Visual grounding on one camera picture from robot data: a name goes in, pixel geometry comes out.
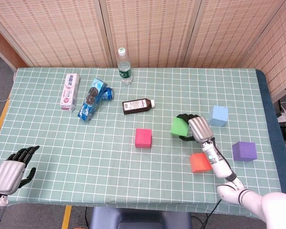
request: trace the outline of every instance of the brown medicine bottle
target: brown medicine bottle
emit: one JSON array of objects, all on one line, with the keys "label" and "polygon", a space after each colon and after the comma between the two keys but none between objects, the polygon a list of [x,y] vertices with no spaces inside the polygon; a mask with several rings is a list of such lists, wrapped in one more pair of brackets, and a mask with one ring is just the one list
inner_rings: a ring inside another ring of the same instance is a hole
[{"label": "brown medicine bottle", "polygon": [[137,112],[149,111],[154,108],[154,100],[136,99],[122,102],[124,115]]}]

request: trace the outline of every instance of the water bottle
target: water bottle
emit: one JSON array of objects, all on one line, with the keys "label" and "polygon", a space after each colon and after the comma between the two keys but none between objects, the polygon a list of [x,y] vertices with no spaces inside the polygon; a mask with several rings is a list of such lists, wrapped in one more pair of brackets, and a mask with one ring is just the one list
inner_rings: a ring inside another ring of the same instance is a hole
[{"label": "water bottle", "polygon": [[119,48],[118,68],[122,83],[130,84],[133,81],[132,68],[124,48]]}]

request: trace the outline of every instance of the light blue cube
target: light blue cube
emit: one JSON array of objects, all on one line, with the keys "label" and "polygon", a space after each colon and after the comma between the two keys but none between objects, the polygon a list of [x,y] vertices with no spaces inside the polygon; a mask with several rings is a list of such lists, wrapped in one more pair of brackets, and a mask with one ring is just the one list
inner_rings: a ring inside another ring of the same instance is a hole
[{"label": "light blue cube", "polygon": [[224,126],[228,121],[228,108],[213,106],[209,114],[209,124],[213,126]]}]

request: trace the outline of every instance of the green checkered tablecloth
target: green checkered tablecloth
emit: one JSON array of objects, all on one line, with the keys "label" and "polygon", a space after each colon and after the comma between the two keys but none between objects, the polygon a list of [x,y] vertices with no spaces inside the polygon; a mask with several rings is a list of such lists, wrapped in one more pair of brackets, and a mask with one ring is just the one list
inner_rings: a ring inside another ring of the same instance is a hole
[{"label": "green checkered tablecloth", "polygon": [[[63,111],[59,102],[66,73],[81,76],[78,105]],[[133,69],[133,83],[120,83],[117,69],[21,68],[11,91],[0,132],[0,162],[23,147],[40,145],[28,169],[34,180],[9,197],[10,203],[210,212],[225,183],[213,171],[193,174],[195,142],[171,136],[173,117],[181,113],[208,118],[211,106],[229,108],[228,123],[212,127],[218,147],[249,189],[280,191],[255,69]],[[77,117],[93,79],[115,92],[102,101],[90,122]],[[155,108],[124,115],[122,101],[149,98]],[[134,147],[136,128],[153,130],[151,149]],[[232,145],[256,143],[257,160],[233,161]],[[246,209],[222,202],[217,213],[250,216]]]}]

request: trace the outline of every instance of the wicker wall panel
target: wicker wall panel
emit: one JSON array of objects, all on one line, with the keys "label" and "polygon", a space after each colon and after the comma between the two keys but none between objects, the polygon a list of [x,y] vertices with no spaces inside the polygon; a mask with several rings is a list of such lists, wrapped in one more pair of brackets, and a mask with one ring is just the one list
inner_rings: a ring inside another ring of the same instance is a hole
[{"label": "wicker wall panel", "polygon": [[286,88],[286,5],[271,21],[243,66],[261,69],[265,73],[272,97]]},{"label": "wicker wall panel", "polygon": [[185,67],[238,67],[281,0],[203,0]]},{"label": "wicker wall panel", "polygon": [[0,23],[33,66],[109,66],[92,0],[0,0]]},{"label": "wicker wall panel", "polygon": [[194,26],[196,3],[106,0],[114,55],[125,47],[134,67],[180,67]]}]

